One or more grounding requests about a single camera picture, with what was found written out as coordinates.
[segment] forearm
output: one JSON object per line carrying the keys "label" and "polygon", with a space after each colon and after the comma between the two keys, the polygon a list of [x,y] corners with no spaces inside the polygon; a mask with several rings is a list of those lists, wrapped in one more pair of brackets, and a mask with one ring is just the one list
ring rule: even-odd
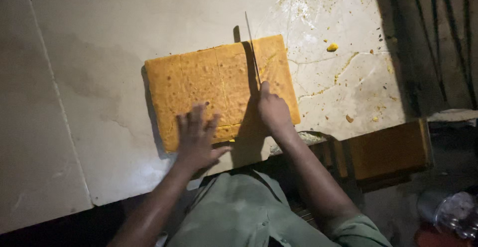
{"label": "forearm", "polygon": [[184,164],[175,163],[161,183],[134,210],[109,246],[153,246],[193,173]]}
{"label": "forearm", "polygon": [[295,130],[287,130],[275,139],[289,156],[308,205],[321,226],[360,213]]}

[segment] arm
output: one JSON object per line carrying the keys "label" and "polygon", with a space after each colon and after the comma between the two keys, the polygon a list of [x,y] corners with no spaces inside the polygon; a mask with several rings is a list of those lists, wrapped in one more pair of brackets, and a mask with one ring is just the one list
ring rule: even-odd
{"label": "arm", "polygon": [[126,220],[108,246],[154,246],[172,208],[193,174],[214,163],[230,147],[211,149],[219,115],[203,123],[203,104],[186,117],[178,115],[179,147],[176,163],[161,183]]}
{"label": "arm", "polygon": [[272,137],[290,158],[302,183],[305,201],[323,230],[360,213],[314,153],[302,142],[291,121],[284,99],[260,86],[259,112]]}

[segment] person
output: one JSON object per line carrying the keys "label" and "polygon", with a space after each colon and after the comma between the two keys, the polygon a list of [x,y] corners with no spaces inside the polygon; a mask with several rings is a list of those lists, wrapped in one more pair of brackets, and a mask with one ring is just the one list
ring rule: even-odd
{"label": "person", "polygon": [[[161,183],[126,220],[109,246],[154,246],[168,215],[192,175],[212,165],[230,147],[212,149],[219,115],[204,123],[204,104],[177,116],[177,159]],[[260,86],[259,114],[290,159],[301,196],[320,231],[289,208],[278,182],[263,173],[223,173],[197,196],[168,247],[391,246],[364,216],[298,136],[282,98]]]}

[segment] right hand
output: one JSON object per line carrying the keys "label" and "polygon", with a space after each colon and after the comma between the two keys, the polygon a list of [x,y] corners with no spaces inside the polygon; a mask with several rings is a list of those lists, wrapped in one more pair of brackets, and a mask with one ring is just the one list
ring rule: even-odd
{"label": "right hand", "polygon": [[280,139],[288,133],[296,133],[289,107],[283,98],[269,92],[269,82],[260,85],[259,114],[272,137]]}

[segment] sleeve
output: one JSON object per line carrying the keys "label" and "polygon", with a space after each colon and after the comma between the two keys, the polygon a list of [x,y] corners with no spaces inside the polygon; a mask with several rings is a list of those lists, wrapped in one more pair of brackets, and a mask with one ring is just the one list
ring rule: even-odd
{"label": "sleeve", "polygon": [[357,215],[332,230],[330,239],[343,247],[391,247],[377,226],[365,215]]}

